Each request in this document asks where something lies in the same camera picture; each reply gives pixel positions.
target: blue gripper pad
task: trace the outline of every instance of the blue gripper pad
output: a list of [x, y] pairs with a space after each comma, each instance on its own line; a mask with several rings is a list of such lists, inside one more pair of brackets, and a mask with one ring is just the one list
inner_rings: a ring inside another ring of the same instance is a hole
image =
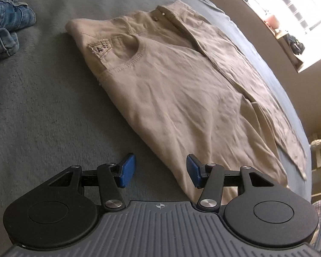
[[120, 175], [117, 180], [117, 186], [125, 188], [132, 179], [135, 170], [135, 155], [130, 153], [123, 163], [120, 163]]
[[203, 179], [200, 175], [200, 168], [198, 164], [190, 157], [187, 156], [187, 172], [195, 187], [202, 187]]

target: bed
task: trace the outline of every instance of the bed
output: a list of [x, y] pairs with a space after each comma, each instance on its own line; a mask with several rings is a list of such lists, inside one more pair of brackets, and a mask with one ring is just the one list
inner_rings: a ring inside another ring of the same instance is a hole
[[[188, 200], [172, 173], [99, 86], [64, 27], [73, 18], [111, 19], [175, 0], [20, 1], [35, 11], [37, 23], [18, 32], [19, 51], [0, 61], [0, 254], [10, 246], [2, 224], [5, 208], [73, 164], [94, 169], [133, 152], [137, 169], [122, 190], [126, 202]], [[310, 164], [309, 144], [293, 105], [252, 44], [219, 5], [209, 0], [182, 1], [220, 28], [258, 70], [290, 120]], [[279, 154], [288, 185], [310, 201], [311, 167], [306, 166], [304, 181], [280, 148]], [[96, 192], [89, 189], [86, 195], [98, 203]]]

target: blue jeans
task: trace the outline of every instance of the blue jeans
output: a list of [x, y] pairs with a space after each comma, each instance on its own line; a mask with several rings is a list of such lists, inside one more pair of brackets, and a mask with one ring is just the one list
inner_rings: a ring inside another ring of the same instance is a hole
[[18, 0], [0, 0], [0, 58], [12, 56], [19, 49], [16, 30], [32, 26], [34, 12]]

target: wall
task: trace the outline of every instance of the wall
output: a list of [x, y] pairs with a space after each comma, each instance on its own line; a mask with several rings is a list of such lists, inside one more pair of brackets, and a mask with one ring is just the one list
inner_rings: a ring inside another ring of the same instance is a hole
[[291, 99], [307, 135], [321, 126], [321, 60], [300, 73], [243, 0], [211, 0], [233, 20], [272, 69]]

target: khaki pants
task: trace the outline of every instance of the khaki pants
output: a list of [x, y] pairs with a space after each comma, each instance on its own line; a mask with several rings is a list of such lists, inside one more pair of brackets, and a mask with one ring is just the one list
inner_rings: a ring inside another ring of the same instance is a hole
[[[66, 30], [191, 200], [200, 191], [186, 171], [189, 153], [229, 170], [253, 166], [286, 186], [277, 143], [305, 177], [303, 148], [261, 76], [223, 32], [180, 0], [112, 20], [74, 19]], [[229, 189], [223, 203], [235, 196]]]

